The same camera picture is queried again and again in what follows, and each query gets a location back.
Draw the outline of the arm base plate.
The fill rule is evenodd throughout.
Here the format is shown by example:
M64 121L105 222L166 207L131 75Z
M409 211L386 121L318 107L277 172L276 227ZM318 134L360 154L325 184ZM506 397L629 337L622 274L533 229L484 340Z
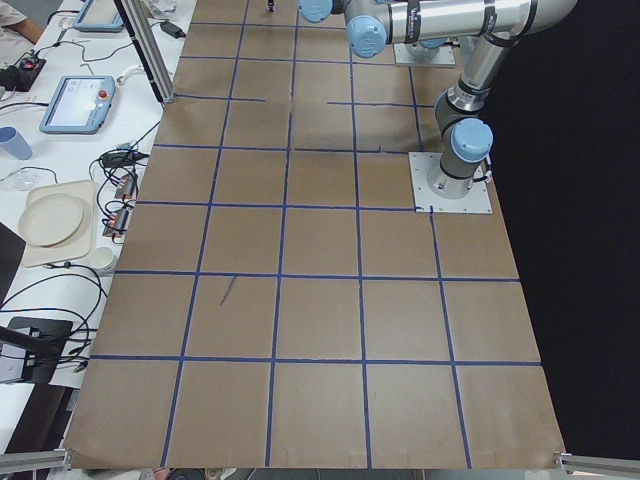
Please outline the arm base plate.
M429 68L454 68L456 61L452 48L444 46L438 49L415 47L414 44L395 44L395 62L398 65Z
M441 169L442 154L410 152L414 209L423 213L491 214L492 207L482 169L467 179L454 179Z

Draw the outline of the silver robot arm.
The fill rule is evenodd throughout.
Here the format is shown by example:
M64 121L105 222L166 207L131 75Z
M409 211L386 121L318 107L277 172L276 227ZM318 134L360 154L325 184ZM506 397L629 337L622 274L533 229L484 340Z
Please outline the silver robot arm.
M419 40L418 42L414 43L414 46L433 50L444 46L459 47L460 44L457 40L445 37L429 40Z
M501 64L524 36L556 25L575 5L545 0L326 0L300 1L297 8L310 23L343 16L349 49L362 59L391 45L400 65L441 66L451 52L447 41L459 41L464 69L435 103L448 158L429 175L436 194L461 198L471 187L472 168L488 156L487 150L469 152L461 142L484 132L475 119Z

